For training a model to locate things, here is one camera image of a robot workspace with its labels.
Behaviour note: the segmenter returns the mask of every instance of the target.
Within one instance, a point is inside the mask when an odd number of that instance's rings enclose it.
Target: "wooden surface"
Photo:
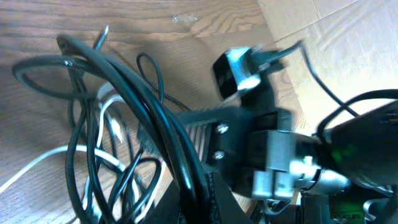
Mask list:
[[[1,1],[0,9],[0,184],[38,155],[68,143],[67,102],[27,89],[10,73],[12,64],[24,57],[59,54],[55,38],[61,32],[92,44],[99,30],[109,24],[104,51],[133,65],[139,52],[154,55],[164,71],[166,92],[197,109],[220,102],[210,67],[226,49],[257,44],[275,47],[255,0],[16,0]],[[187,16],[196,20],[182,21]],[[35,77],[53,88],[69,88],[63,70],[43,70]],[[305,127],[287,74],[272,78],[279,104],[296,112],[296,127]],[[95,90],[103,81],[89,77],[87,82]],[[134,115],[125,106],[119,107],[135,136]],[[126,148],[118,150],[121,160],[128,163]],[[64,154],[52,156],[0,194],[0,223],[66,223],[73,218],[64,165]],[[87,176],[84,155],[76,155],[75,167],[81,192]],[[150,179],[152,168],[140,167],[139,172]],[[114,177],[105,170],[100,175],[108,194]],[[157,200],[170,181],[166,175]],[[247,200],[239,201],[248,207]]]

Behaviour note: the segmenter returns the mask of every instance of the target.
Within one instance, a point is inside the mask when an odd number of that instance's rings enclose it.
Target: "tangled cables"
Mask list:
[[[164,163],[170,169],[180,191],[180,203],[185,218],[194,223],[205,220],[208,216],[208,205],[210,204],[205,173],[185,128],[163,105],[163,100],[166,97],[181,107],[188,108],[164,93],[160,68],[153,58],[146,54],[140,54],[137,57],[137,64],[142,77],[152,88],[157,90],[159,98],[156,98],[147,83],[136,72],[111,56],[99,51],[103,41],[104,36],[101,35],[94,47],[91,48],[69,35],[59,35],[57,43],[62,55],[28,58],[15,64],[12,68],[12,74],[29,88],[51,97],[68,100],[69,102],[69,122],[73,131],[67,147],[65,175],[68,193],[77,217],[83,223],[130,223],[133,220],[139,222],[141,219],[136,219],[139,212],[145,204],[148,207],[150,206],[149,202],[153,201],[152,195],[160,179],[162,163],[155,158],[143,158],[144,146],[141,146],[134,155],[127,122],[123,119],[120,112],[110,105],[113,101],[123,101],[136,115],[139,124],[146,130],[157,150],[159,150]],[[147,57],[153,63],[157,72],[158,87],[149,82],[144,75],[140,63],[142,57]],[[72,92],[61,93],[49,90],[36,84],[28,77],[27,72],[42,67],[68,68],[73,87]],[[98,95],[103,95],[100,91],[92,93],[87,90],[83,80],[85,72],[108,81],[119,95],[113,96],[112,102],[110,100],[105,103],[102,102],[101,97],[98,98]],[[81,113],[77,122],[75,122],[73,116],[73,105],[76,100],[81,105]],[[124,127],[131,161],[124,169],[120,169],[120,167],[111,162],[98,157],[98,153],[96,153],[96,148],[98,148],[97,150],[104,150],[101,138],[105,124],[113,137],[111,138],[113,156],[115,158],[118,157],[114,137],[119,136],[120,138],[121,134],[114,132],[117,128],[114,128],[115,123],[109,114],[104,112],[107,108],[113,112],[113,115],[121,121]],[[99,111],[100,122],[98,124],[96,114]],[[79,141],[83,141],[86,144],[89,180],[86,185],[85,203],[88,206],[84,206],[79,197],[73,166],[74,155]],[[148,162],[155,164],[155,173],[150,184],[145,188],[134,171],[139,164]],[[103,194],[98,177],[98,170],[101,165],[109,168],[117,175],[108,200]],[[141,190],[139,198],[135,193],[135,186]],[[91,206],[93,201],[92,193],[94,193],[101,210],[100,216],[95,215]],[[113,207],[119,197],[121,197],[122,201],[122,216],[119,220],[116,220],[113,216]]]

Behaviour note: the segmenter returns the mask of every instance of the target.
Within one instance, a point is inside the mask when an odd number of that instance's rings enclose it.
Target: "wire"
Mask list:
[[[131,111],[137,116],[139,123],[152,138],[155,146],[164,158],[164,162],[172,171],[174,181],[177,183],[180,190],[182,209],[187,220],[198,221],[206,219],[208,214],[205,212],[210,204],[210,196],[205,174],[201,166],[196,166],[200,164],[200,161],[197,155],[193,156],[192,152],[190,152],[193,145],[186,134],[186,130],[177,121],[176,117],[167,108],[164,108],[162,104],[161,96],[163,89],[159,88],[160,99],[157,100],[144,81],[134,71],[112,57],[102,54],[97,50],[93,50],[83,42],[71,38],[68,35],[58,36],[57,42],[63,55],[28,58],[15,64],[12,67],[12,74],[21,83],[40,93],[69,101],[68,110],[73,132],[68,145],[65,175],[68,193],[77,217],[83,223],[95,223],[96,220],[96,218],[93,217],[91,206],[87,206],[86,210],[83,208],[76,187],[73,158],[77,142],[82,139],[87,145],[88,170],[90,175],[90,185],[88,185],[87,192],[88,205],[91,204],[92,191],[102,211],[101,218],[103,221],[106,223],[116,222],[111,213],[111,208],[109,208],[108,202],[105,200],[98,178],[98,169],[100,165],[106,164],[102,162],[101,159],[96,159],[95,156],[96,143],[101,142],[98,141],[98,138],[102,138],[100,137],[102,134],[99,134],[101,124],[98,124],[95,118],[95,111],[97,108],[96,96],[100,93],[92,93],[86,90],[82,77],[84,72],[88,72],[92,75],[104,78],[114,87]],[[60,93],[48,90],[34,83],[26,74],[32,69],[48,66],[68,68],[73,86],[73,91],[71,93]],[[158,79],[159,86],[162,86],[162,77],[159,74]],[[72,110],[74,100],[78,100],[82,108],[77,123],[75,123]],[[87,133],[84,133],[85,123],[87,125]],[[122,195],[122,198],[125,199],[125,195],[132,194],[132,184],[125,185],[124,183],[126,181],[127,183],[132,181],[134,177],[134,167],[132,164],[134,164],[133,161],[137,161],[137,156],[132,155],[132,151],[131,159],[132,163],[129,165],[129,172],[125,170],[122,174],[118,174],[118,179],[122,177],[122,181],[114,185],[116,192],[122,192],[124,186],[126,186],[123,193],[124,195]],[[160,162],[157,159],[142,158],[138,160],[137,164],[142,162],[155,162],[157,167],[155,176],[146,191],[142,192],[141,197],[136,203],[128,198],[129,205],[124,209],[122,218],[118,222],[126,222],[134,218],[142,206],[148,202],[151,195],[153,195],[155,186],[159,181],[161,170]]]
[[[152,65],[155,68],[156,71],[156,75],[157,75],[157,83],[158,83],[158,87],[156,87],[145,75],[144,69],[142,69],[142,65],[141,65],[141,58],[147,58]],[[157,92],[159,93],[159,100],[160,102],[163,103],[163,98],[166,98],[168,100],[170,100],[171,102],[175,103],[177,106],[190,111],[191,109],[183,104],[181,101],[177,100],[176,98],[164,93],[164,84],[163,84],[163,77],[162,77],[162,71],[160,70],[160,66],[159,64],[156,62],[156,60],[154,60],[151,56],[145,54],[145,53],[140,53],[137,58],[136,58],[136,62],[137,62],[137,67],[139,70],[139,73],[141,74],[142,78]]]
[[[275,206],[275,208],[270,208],[270,202],[264,202],[264,213],[267,215],[278,215],[285,210],[289,206],[291,199],[288,201],[280,201]]]
[[[99,112],[99,134],[98,134],[98,139],[96,142],[96,147],[99,147],[101,145],[102,141],[102,133],[104,131],[104,114],[106,109],[108,109],[109,106],[111,106],[112,103],[114,102],[124,102],[123,98],[120,95],[112,95],[109,97],[104,105],[101,107],[101,112]]]
[[[15,181],[17,181],[22,175],[24,175],[27,171],[29,171],[33,166],[37,165],[40,161],[43,159],[46,159],[52,155],[61,153],[61,152],[66,152],[68,149],[68,146],[60,146],[56,147],[55,149],[51,149],[40,156],[38,156],[36,159],[32,160],[30,163],[28,163],[26,166],[24,166],[21,170],[19,170],[16,174],[14,174],[7,182],[2,184],[0,187],[0,194],[5,191],[11,184],[13,184]],[[86,152],[87,147],[84,145],[77,145],[76,150],[78,152]],[[120,171],[123,171],[126,166],[119,161],[117,158],[113,157],[112,155],[108,154],[107,152],[104,152],[100,149],[95,149],[95,155],[106,160],[115,168],[119,169]]]
[[[372,99],[398,99],[398,90],[376,90],[376,91],[369,91],[367,93],[360,94],[355,96],[354,98],[350,99],[344,105],[340,106],[337,110],[332,112],[329,116],[327,116],[321,123],[318,125],[317,128],[317,136],[320,138],[323,144],[326,144],[326,139],[324,135],[325,128],[330,121],[332,121],[337,115],[339,115],[345,107],[359,102],[363,100],[372,100]]]
[[[315,81],[321,86],[321,88],[330,96],[330,98],[332,98],[335,102],[337,102],[340,106],[342,106],[346,111],[348,111],[350,114],[352,114],[354,117],[359,116],[359,114],[357,114],[357,112],[355,112],[354,110],[352,110],[351,108],[347,107],[344,102],[342,102],[325,84],[324,82],[319,78],[318,73],[315,71],[314,67],[311,64],[310,58],[308,56],[307,53],[307,49],[305,48],[303,41],[300,40],[298,41],[296,44],[294,44],[293,46],[285,49],[285,50],[281,50],[280,52],[276,53],[274,58],[270,59],[270,61],[272,60],[276,60],[282,57],[285,57],[289,54],[291,54],[293,51],[300,49],[303,57],[304,57],[304,61],[305,64],[308,68],[308,70],[310,71],[311,76],[315,79]]]
[[[166,170],[166,163],[162,162],[161,170],[160,170],[160,177],[159,177],[160,180],[162,179],[165,170]],[[147,215],[151,205],[154,203],[156,193],[159,189],[159,185],[160,185],[160,181],[158,181],[158,183],[156,184],[155,189],[148,200],[148,203],[144,207],[144,210],[134,219],[135,223],[139,223]]]

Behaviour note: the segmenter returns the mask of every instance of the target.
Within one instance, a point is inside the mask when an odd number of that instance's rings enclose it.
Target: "cardboard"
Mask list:
[[[326,0],[315,2],[322,6],[323,9],[318,10],[323,15],[333,11],[327,9]],[[397,88],[398,2],[359,0],[341,7],[316,23],[280,39],[276,42],[278,48],[284,49],[304,39],[320,78],[343,101],[371,90]],[[310,76],[300,52],[289,55],[285,60],[308,128],[314,130],[338,105]],[[352,108],[361,114],[387,102],[390,100],[364,101]],[[331,125],[351,118],[344,112]]]
[[[274,37],[280,40],[318,20],[312,0],[259,0]]]

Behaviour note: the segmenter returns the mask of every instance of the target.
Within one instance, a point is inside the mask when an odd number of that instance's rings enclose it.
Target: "metal screw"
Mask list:
[[[304,164],[308,166],[312,166],[312,156],[304,156]]]
[[[213,154],[213,159],[222,159],[222,158],[224,158],[224,152],[223,151],[216,151],[214,154]]]
[[[217,132],[220,134],[224,134],[225,132],[227,132],[229,129],[228,125],[226,124],[219,124],[217,126]]]
[[[69,61],[69,60],[64,61],[64,64],[65,64],[66,66],[72,67],[72,62]]]
[[[101,32],[97,36],[97,39],[94,41],[93,48],[95,50],[99,50],[102,48],[108,36],[108,32],[109,32],[109,25],[106,25],[106,27],[103,30],[101,30]]]

